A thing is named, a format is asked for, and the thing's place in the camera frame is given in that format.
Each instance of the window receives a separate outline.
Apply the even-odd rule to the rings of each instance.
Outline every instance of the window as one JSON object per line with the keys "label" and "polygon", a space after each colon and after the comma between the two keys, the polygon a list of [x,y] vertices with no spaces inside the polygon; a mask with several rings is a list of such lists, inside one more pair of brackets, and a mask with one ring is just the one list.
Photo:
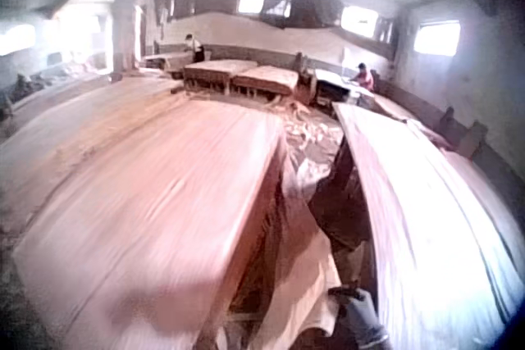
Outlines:
{"label": "window", "polygon": [[263,9],[264,0],[240,0],[239,12],[243,14],[258,14]]}
{"label": "window", "polygon": [[413,49],[430,55],[453,57],[458,48],[461,26],[456,20],[419,27]]}
{"label": "window", "polygon": [[[242,14],[258,14],[262,11],[264,0],[239,0],[238,11]],[[281,0],[267,14],[290,16],[290,2]]]}
{"label": "window", "polygon": [[357,6],[345,7],[341,17],[341,27],[349,32],[360,34],[364,37],[373,37],[379,14]]}
{"label": "window", "polygon": [[36,42],[36,33],[32,25],[18,25],[0,35],[0,56],[31,48]]}

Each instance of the wooden board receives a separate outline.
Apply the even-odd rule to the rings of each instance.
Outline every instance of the wooden board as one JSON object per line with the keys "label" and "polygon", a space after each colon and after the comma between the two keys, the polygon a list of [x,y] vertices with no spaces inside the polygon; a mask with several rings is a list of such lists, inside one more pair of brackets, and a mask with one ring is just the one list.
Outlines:
{"label": "wooden board", "polygon": [[394,119],[405,120],[405,119],[414,119],[419,120],[412,112],[406,108],[400,106],[396,102],[391,101],[388,98],[385,98],[376,93],[375,95],[376,104],[381,107],[389,116],[392,116]]}
{"label": "wooden board", "polygon": [[23,232],[82,161],[186,101],[170,95],[173,86],[173,80],[124,79],[48,109],[2,143],[4,232]]}
{"label": "wooden board", "polygon": [[228,59],[223,61],[201,61],[184,68],[185,80],[202,80],[224,84],[235,75],[257,67],[255,61]]}
{"label": "wooden board", "polygon": [[518,221],[491,182],[472,161],[458,153],[444,149],[442,153],[485,208],[486,214],[491,218],[509,250],[516,270],[522,280],[525,280],[525,237]]}
{"label": "wooden board", "polygon": [[296,71],[261,66],[239,73],[232,82],[244,88],[290,95],[295,91],[298,81],[299,74]]}
{"label": "wooden board", "polygon": [[417,128],[335,109],[367,200],[378,315],[393,347],[489,346],[525,291],[490,217]]}
{"label": "wooden board", "polygon": [[164,71],[177,72],[194,62],[194,53],[188,52],[167,52],[158,55],[148,55],[143,58],[143,61],[153,61],[156,59],[163,59],[166,62]]}
{"label": "wooden board", "polygon": [[281,132],[263,112],[188,102],[86,163],[14,254],[52,335],[191,348],[214,328],[273,196]]}

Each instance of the wood grain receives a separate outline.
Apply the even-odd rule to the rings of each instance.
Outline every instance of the wood grain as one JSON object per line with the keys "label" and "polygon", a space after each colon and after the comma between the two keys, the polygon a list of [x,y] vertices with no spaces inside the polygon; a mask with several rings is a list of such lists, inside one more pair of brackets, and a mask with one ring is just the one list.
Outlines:
{"label": "wood grain", "polygon": [[490,217],[417,128],[334,106],[367,200],[378,314],[394,348],[490,345],[524,293]]}
{"label": "wood grain", "polygon": [[50,332],[66,348],[191,348],[231,293],[281,131],[263,112],[189,102],[84,166],[14,254]]}
{"label": "wood grain", "polygon": [[292,94],[299,81],[296,71],[273,66],[260,66],[246,70],[234,77],[232,83],[250,89],[261,89],[276,94]]}
{"label": "wood grain", "polygon": [[201,61],[184,68],[185,80],[203,80],[208,83],[225,84],[235,75],[253,69],[258,64],[255,61],[239,61],[228,59],[223,61]]}
{"label": "wood grain", "polygon": [[442,153],[464,179],[485,209],[486,214],[491,218],[502,242],[509,250],[516,270],[522,280],[525,280],[525,237],[518,221],[491,182],[474,163],[455,152],[443,149]]}

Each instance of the worker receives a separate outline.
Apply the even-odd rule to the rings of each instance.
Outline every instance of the worker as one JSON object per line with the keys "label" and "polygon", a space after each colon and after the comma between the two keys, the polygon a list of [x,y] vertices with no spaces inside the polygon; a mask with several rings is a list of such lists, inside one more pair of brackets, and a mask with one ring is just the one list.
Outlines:
{"label": "worker", "polygon": [[186,49],[185,51],[192,51],[194,53],[194,62],[198,63],[204,61],[204,47],[197,41],[192,34],[186,35]]}
{"label": "worker", "polygon": [[368,291],[355,289],[349,292],[345,287],[339,287],[328,293],[344,308],[341,322],[354,334],[359,349],[392,349],[388,332],[379,323]]}
{"label": "worker", "polygon": [[352,81],[355,81],[363,88],[368,89],[370,92],[374,91],[374,77],[372,73],[367,69],[367,65],[359,63],[359,74],[357,74]]}
{"label": "worker", "polygon": [[0,90],[0,122],[13,117],[13,104],[5,90]]}

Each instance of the gray glove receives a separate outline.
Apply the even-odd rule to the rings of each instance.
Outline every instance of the gray glove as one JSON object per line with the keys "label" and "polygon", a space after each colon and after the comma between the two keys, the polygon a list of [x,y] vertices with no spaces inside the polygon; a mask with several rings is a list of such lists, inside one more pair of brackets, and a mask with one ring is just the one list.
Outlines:
{"label": "gray glove", "polygon": [[390,347],[386,343],[388,333],[379,324],[368,291],[339,287],[330,289],[329,294],[345,309],[344,324],[354,333],[359,348],[371,348],[380,343],[384,343],[384,348]]}

